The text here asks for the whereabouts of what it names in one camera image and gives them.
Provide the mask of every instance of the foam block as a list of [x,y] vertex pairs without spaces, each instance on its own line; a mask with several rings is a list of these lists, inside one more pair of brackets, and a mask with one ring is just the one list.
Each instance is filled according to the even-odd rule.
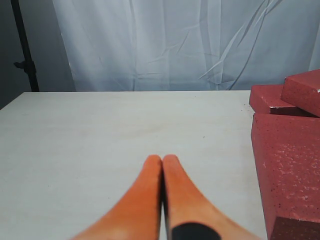
[[320,118],[258,114],[252,147],[269,240],[320,240]]
[[251,88],[249,104],[256,113],[314,117],[314,115],[282,101],[283,84],[254,85]]
[[281,99],[320,117],[320,69],[288,76]]

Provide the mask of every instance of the stacked red blocks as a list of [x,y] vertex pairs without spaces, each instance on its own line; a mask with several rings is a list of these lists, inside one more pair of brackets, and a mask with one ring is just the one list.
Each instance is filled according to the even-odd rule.
[[269,240],[320,240],[320,69],[256,85],[252,147]]

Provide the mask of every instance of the white table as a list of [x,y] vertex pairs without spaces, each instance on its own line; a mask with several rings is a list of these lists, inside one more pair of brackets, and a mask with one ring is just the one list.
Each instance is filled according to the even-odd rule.
[[122,197],[149,154],[171,153],[213,204],[266,239],[249,94],[22,94],[0,110],[1,239],[72,237]]

